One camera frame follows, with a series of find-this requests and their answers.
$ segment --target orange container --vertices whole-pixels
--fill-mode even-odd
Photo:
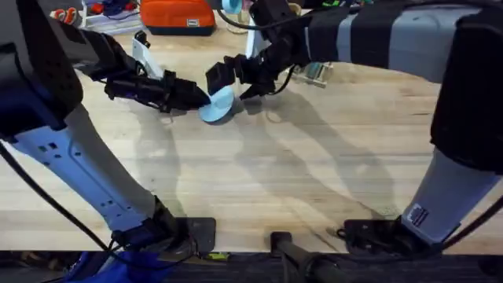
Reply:
[[[153,35],[211,35],[215,29],[205,0],[143,0],[140,16]]]

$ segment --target wooden tabletop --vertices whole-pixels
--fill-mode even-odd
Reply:
[[[116,38],[130,53],[131,35]],[[243,53],[245,40],[225,28],[207,38],[149,37],[164,68],[204,90],[206,70],[225,55]],[[215,217],[218,251],[267,251],[270,232],[288,230],[305,249],[343,252],[343,242],[327,229],[345,219],[394,219],[431,159],[429,124],[439,85],[397,72],[335,64],[325,89],[291,82],[275,97],[236,105],[234,115],[216,125],[196,112],[171,117],[133,101],[110,101],[103,85],[81,80],[83,104],[127,170],[173,214]],[[237,93],[245,89],[235,86]],[[42,165],[16,157],[109,241],[90,205]],[[98,249],[3,161],[0,184],[0,250]],[[493,189],[467,220],[502,190]],[[502,229],[497,215],[450,252],[502,253]]]

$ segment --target black cable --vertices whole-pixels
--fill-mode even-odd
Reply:
[[[0,142],[0,155],[4,158],[7,164],[23,179],[23,181],[25,181],[30,186],[30,188],[33,189],[33,191],[35,191],[43,200],[45,200],[48,204],[50,204],[51,207],[53,207],[56,211],[61,213],[66,219],[68,219],[71,223],[73,223],[81,231],[83,231],[91,240],[94,241],[94,243],[96,243],[104,252],[107,252],[108,255],[110,255],[113,259],[138,269],[165,270],[177,266],[178,264],[183,263],[184,261],[193,256],[192,245],[195,241],[191,238],[190,243],[191,249],[189,254],[185,258],[180,259],[175,263],[168,264],[166,266],[159,266],[159,267],[142,266],[140,264],[133,263],[127,259],[123,259],[122,257],[112,252],[110,249],[108,249],[108,247],[101,241],[101,239],[95,233],[93,233],[93,231],[91,231],[85,224],[80,222],[80,220],[78,220],[71,212],[63,208],[44,189],[42,189],[42,187],[40,187],[39,184],[37,184],[37,182],[20,166],[20,164],[16,161],[16,159],[12,156],[12,154],[9,153],[9,151],[1,142]]]
[[[292,78],[293,71],[295,71],[295,68],[296,68],[296,65],[293,65],[293,66],[290,67],[290,70],[288,70],[288,74],[286,75],[286,79],[283,82],[283,84],[280,86],[279,89],[277,89],[276,91],[274,91],[270,95],[279,94],[281,91],[283,91],[286,88],[286,86],[288,85],[288,83],[290,83],[290,79]]]
[[[424,0],[424,1],[410,1],[405,4],[405,7],[414,7],[414,6],[427,6],[427,5],[468,5],[468,6],[479,6],[479,7],[491,7],[491,8],[497,8],[497,9],[503,9],[503,5],[500,2],[494,2],[494,1],[484,1],[484,0]],[[360,9],[363,9],[362,7],[354,7],[350,8],[350,13],[356,13]],[[227,23],[230,24],[236,28],[243,28],[246,30],[252,30],[252,31],[263,31],[266,29],[270,28],[275,28],[284,24],[290,24],[293,21],[296,20],[302,20],[306,19],[309,17],[313,17],[316,15],[316,13],[308,13],[300,17],[293,17],[287,20],[281,20],[276,23],[272,24],[266,24],[263,26],[251,26],[247,24],[239,24],[230,18],[228,18],[221,10],[217,9],[218,15]]]
[[[138,15],[139,13],[140,13],[140,12],[131,13],[131,14],[129,14],[129,15],[127,15],[127,16],[124,16],[124,17],[121,17],[121,18],[112,18],[112,17],[110,17],[110,16],[105,16],[105,15],[104,15],[104,16],[105,16],[105,17],[107,17],[107,18],[108,18],[108,19],[110,19],[110,20],[125,20],[125,19],[127,19],[128,17],[136,16],[136,15]]]
[[[290,282],[290,272],[288,270],[288,262],[286,258],[286,254],[281,253],[281,264],[283,265],[283,282],[284,283],[289,283]]]
[[[217,9],[217,13],[218,15],[222,18],[222,20],[224,20],[227,24],[230,24],[236,28],[243,28],[243,29],[246,29],[246,30],[252,30],[252,31],[263,31],[263,30],[266,30],[266,29],[270,29],[270,28],[275,28],[277,26],[281,26],[283,24],[289,24],[293,21],[296,21],[296,20],[299,20],[299,19],[305,19],[305,18],[309,18],[309,17],[312,17],[313,14],[306,14],[304,16],[301,16],[301,17],[293,17],[293,18],[290,18],[290,19],[287,19],[287,20],[282,20],[282,21],[278,21],[276,23],[272,23],[272,24],[267,24],[267,25],[263,25],[263,26],[251,26],[251,25],[247,25],[247,24],[239,24],[239,23],[236,23],[235,21],[231,20],[230,18],[228,18],[226,15],[224,15],[224,13]]]
[[[481,225],[485,224],[489,219],[491,219],[494,215],[496,215],[501,208],[503,207],[503,196],[501,196],[498,200],[496,200],[484,213],[482,213],[477,219],[475,219],[473,222],[468,224],[462,231],[457,233],[456,235],[452,236],[450,239],[445,241],[443,244],[440,244],[439,246],[435,246],[433,248],[428,249],[427,251],[418,253],[416,255],[410,255],[410,256],[402,256],[398,258],[393,258],[393,259],[357,259],[348,255],[341,255],[341,254],[333,254],[330,255],[331,257],[336,257],[338,259],[346,260],[346,261],[351,261],[354,263],[365,263],[365,264],[389,264],[389,263],[400,263],[400,262],[407,262],[407,261],[413,261],[413,260],[418,260],[418,259],[426,259],[428,257],[431,257],[433,255],[438,255],[441,252],[447,250],[448,248],[452,247],[453,245],[459,243],[461,240],[466,238],[468,235],[470,235],[473,231],[477,230]]]

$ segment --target gray robot arm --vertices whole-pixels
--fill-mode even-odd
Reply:
[[[209,101],[206,94],[173,72],[139,75],[138,67],[145,66],[113,38],[47,18],[36,0],[6,3],[0,24],[0,138],[65,181],[103,216],[122,246],[162,242],[176,248],[184,242],[190,219],[175,219],[101,140],[81,104],[83,89],[73,68],[106,79],[110,98],[131,98],[164,112],[202,106]],[[204,225],[202,244],[212,250],[215,220]]]
[[[427,245],[441,243],[501,178],[501,88],[492,72],[502,60],[497,18],[503,9],[395,3],[331,14],[315,17],[305,30],[310,60],[392,69],[442,84],[433,159],[399,220]],[[346,232],[358,237],[360,225],[368,223],[348,220]],[[356,245],[373,249],[365,241]]]
[[[286,2],[258,0],[250,14],[259,27],[271,26],[258,28],[270,46],[255,58],[234,58],[237,63],[226,58],[207,74],[218,78],[213,84],[218,89],[233,82],[226,67],[233,66],[241,82],[252,83],[244,99],[276,94],[273,80],[279,72],[311,61],[363,64],[442,84],[431,125],[433,160],[417,195],[397,221],[347,220],[341,237],[350,252],[356,247],[415,253],[441,243],[503,173],[497,75],[503,64],[503,6],[453,3],[378,2],[296,19]]]

